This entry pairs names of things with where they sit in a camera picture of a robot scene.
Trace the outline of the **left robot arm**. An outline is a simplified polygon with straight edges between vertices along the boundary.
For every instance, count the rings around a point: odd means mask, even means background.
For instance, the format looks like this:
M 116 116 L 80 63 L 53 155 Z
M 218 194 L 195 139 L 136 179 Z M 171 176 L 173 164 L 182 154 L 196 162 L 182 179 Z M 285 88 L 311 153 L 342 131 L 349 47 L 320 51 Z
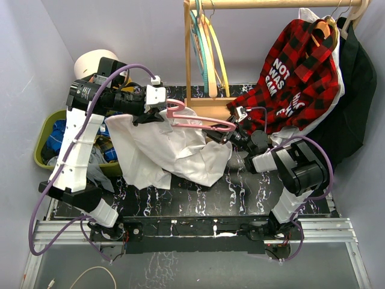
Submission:
M 103 199 L 102 189 L 86 180 L 94 139 L 110 111 L 132 116 L 134 125 L 162 122 L 159 108 L 166 98 L 160 76 L 145 66 L 102 57 L 95 72 L 87 72 L 69 88 L 61 149 L 39 191 L 80 210 L 95 231 L 111 240 L 121 238 L 122 217 Z

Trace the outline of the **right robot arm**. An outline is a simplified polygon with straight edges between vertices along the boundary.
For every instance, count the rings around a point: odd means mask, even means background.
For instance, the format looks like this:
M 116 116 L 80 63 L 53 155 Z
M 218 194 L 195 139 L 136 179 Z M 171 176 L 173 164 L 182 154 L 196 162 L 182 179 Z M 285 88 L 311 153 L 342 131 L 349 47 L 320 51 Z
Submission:
M 226 131 L 224 125 L 216 124 L 205 129 L 205 134 L 217 143 L 231 142 L 246 151 L 244 165 L 249 172 L 277 171 L 283 183 L 280 198 L 267 221 L 261 225 L 246 225 L 245 229 L 250 236 L 257 234 L 281 239 L 295 226 L 300 208 L 313 191 L 329 180 L 329 170 L 304 139 L 270 148 L 263 130 L 248 135 L 236 124 L 235 117 L 229 120 L 235 124 L 234 131 Z

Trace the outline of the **pink hanger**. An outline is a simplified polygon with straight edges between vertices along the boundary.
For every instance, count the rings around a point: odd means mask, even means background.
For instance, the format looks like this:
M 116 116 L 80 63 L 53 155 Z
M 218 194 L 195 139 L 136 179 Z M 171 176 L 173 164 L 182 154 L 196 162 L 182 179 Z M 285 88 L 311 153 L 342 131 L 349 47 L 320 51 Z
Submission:
M 167 99 L 166 117 L 168 119 L 185 120 L 186 123 L 172 123 L 171 126 L 175 128 L 191 128 L 191 129 L 207 129 L 209 131 L 217 132 L 232 132 L 236 129 L 236 125 L 220 119 L 213 119 L 210 117 L 201 117 L 196 115 L 178 114 L 178 112 L 186 109 L 182 101 L 175 99 Z

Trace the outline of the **white shirt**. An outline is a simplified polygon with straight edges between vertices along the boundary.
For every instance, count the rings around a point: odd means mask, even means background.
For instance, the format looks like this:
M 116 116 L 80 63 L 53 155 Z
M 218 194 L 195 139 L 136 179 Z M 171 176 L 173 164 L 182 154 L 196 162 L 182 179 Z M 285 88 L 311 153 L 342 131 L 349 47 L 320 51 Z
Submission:
M 191 119 L 134 125 L 131 115 L 120 114 L 105 123 L 124 180 L 139 190 L 168 190 L 173 175 L 210 187 L 223 176 L 232 156 L 231 143 L 206 141 L 202 130 L 178 127 L 195 124 Z

